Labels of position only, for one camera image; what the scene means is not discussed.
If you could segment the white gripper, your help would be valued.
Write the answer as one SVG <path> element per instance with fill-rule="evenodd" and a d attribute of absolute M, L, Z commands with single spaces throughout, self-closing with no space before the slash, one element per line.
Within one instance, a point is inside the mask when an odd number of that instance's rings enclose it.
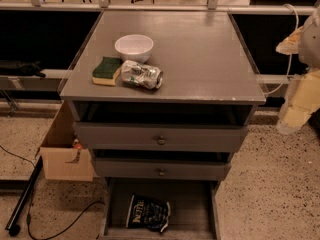
<path fill-rule="evenodd" d="M 276 46 L 284 55 L 298 54 L 299 60 L 311 68 L 295 75 L 289 82 L 276 129 L 284 135 L 299 131 L 320 109 L 320 7 L 307 18 L 303 27 L 295 29 Z"/>

